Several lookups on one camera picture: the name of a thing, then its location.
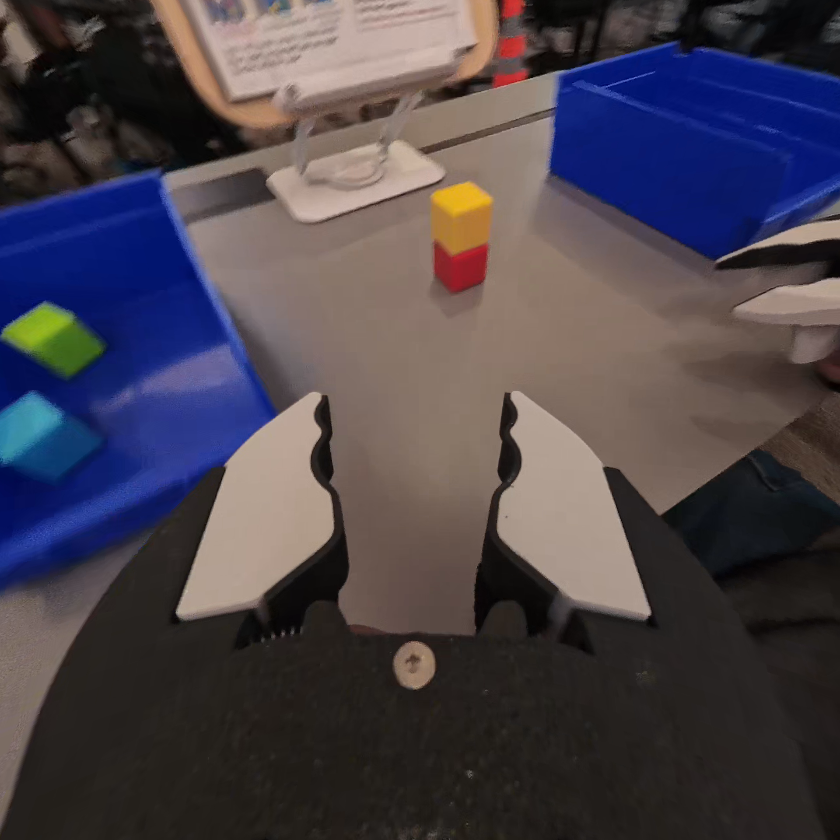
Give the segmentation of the person's leg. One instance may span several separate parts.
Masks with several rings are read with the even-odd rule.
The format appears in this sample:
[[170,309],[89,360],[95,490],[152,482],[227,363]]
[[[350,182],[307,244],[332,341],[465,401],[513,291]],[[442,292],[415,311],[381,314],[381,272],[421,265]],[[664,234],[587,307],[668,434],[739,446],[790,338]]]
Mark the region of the person's leg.
[[801,472],[755,449],[662,519],[720,579],[810,549],[838,530],[839,506]]

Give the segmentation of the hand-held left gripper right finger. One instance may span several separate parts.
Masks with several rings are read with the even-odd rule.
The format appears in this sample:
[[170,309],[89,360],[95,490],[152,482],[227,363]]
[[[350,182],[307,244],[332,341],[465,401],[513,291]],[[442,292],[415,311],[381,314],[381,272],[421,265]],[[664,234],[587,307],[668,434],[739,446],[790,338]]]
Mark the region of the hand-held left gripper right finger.
[[475,587],[476,631],[501,602],[528,635],[563,635],[578,613],[652,618],[606,468],[574,431],[522,392],[503,397],[498,487]]

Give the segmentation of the printed instruction sheet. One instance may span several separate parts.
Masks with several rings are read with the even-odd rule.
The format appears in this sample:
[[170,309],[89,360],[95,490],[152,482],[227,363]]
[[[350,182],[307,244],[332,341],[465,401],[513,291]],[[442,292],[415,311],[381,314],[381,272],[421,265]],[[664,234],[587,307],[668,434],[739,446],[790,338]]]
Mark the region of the printed instruction sheet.
[[468,2],[181,2],[230,102],[312,108],[454,65],[478,39]]

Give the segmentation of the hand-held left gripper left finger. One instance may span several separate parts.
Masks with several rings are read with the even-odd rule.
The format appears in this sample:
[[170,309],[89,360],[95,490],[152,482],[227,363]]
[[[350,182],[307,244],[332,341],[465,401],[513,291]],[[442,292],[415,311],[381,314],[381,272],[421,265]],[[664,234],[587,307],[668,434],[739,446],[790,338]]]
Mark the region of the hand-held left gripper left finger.
[[299,630],[309,606],[337,602],[350,560],[333,487],[332,419],[311,392],[229,458],[175,615],[244,613],[265,634]]

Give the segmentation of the yellow cube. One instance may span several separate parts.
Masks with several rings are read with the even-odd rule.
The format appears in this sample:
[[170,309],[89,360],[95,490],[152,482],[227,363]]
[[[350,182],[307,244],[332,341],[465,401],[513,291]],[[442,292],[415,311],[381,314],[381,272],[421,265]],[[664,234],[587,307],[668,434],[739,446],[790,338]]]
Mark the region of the yellow cube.
[[473,182],[436,190],[430,196],[433,241],[451,256],[488,245],[492,197]]

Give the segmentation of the blue plastic bin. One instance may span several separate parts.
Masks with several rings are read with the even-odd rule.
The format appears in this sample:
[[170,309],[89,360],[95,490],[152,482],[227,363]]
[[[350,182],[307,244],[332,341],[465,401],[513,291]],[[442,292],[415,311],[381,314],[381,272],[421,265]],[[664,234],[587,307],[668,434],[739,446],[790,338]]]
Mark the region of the blue plastic bin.
[[839,80],[679,43],[567,70],[549,170],[718,259],[838,200]]
[[43,301],[107,350],[64,381],[2,342],[2,410],[37,392],[103,447],[55,485],[2,467],[2,590],[147,529],[276,415],[155,173],[2,211],[2,330]]

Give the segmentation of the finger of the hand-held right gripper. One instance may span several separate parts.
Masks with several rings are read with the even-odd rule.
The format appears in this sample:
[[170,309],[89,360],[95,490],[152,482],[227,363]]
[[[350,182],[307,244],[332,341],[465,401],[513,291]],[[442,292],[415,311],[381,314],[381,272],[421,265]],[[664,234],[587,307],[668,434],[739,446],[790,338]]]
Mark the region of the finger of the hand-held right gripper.
[[839,259],[839,221],[817,219],[792,227],[717,259],[717,270],[791,267]]
[[789,359],[813,364],[829,356],[839,341],[839,279],[765,291],[731,310],[738,320],[792,330]]

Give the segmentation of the light blue cube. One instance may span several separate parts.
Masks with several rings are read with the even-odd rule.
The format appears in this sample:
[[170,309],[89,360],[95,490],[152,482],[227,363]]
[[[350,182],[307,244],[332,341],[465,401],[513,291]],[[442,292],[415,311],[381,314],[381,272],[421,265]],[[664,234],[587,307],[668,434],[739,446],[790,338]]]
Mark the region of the light blue cube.
[[1,465],[55,485],[103,447],[103,437],[37,392],[1,412]]

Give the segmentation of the person's dark jacket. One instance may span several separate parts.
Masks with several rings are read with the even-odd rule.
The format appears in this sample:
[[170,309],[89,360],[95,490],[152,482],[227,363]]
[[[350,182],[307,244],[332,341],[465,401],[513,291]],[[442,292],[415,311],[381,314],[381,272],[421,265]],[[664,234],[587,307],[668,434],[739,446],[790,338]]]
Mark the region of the person's dark jacket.
[[839,551],[822,543],[717,576],[799,744],[827,838],[839,838]]

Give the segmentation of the orange traffic cone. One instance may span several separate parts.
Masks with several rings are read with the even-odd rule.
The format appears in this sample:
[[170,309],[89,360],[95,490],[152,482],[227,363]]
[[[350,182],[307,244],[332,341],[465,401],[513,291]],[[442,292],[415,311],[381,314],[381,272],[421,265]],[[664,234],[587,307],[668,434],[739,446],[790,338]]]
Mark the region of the orange traffic cone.
[[504,88],[529,79],[526,66],[525,1],[499,1],[499,38],[491,86]]

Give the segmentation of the wooden board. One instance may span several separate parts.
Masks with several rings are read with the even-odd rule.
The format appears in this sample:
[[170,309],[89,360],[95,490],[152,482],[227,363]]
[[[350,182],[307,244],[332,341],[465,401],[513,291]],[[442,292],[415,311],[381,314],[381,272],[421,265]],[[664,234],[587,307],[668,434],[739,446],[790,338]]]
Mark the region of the wooden board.
[[334,94],[317,108],[288,114],[274,103],[274,94],[239,103],[227,99],[204,55],[201,40],[181,2],[153,1],[152,6],[170,40],[186,78],[198,97],[217,116],[229,123],[252,130],[286,127],[301,118],[317,118],[344,107],[361,106],[407,93],[434,90],[476,77],[495,55],[500,25],[497,4],[491,1],[468,2],[469,18],[474,26],[476,43],[461,57],[438,66],[404,70],[390,80],[376,82],[362,92]]

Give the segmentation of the red cube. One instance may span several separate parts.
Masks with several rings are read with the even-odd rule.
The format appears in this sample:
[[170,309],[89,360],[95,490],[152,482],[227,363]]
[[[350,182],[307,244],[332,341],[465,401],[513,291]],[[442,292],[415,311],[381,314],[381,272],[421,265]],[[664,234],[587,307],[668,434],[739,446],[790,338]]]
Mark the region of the red cube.
[[433,242],[434,277],[451,294],[480,286],[487,277],[489,244],[451,254],[438,241]]

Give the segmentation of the green cube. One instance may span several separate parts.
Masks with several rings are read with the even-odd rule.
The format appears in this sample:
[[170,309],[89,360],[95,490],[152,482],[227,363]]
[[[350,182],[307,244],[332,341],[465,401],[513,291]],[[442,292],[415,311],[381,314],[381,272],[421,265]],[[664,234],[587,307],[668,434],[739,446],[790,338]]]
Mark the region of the green cube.
[[8,323],[2,342],[68,381],[95,364],[107,344],[75,313],[43,301]]

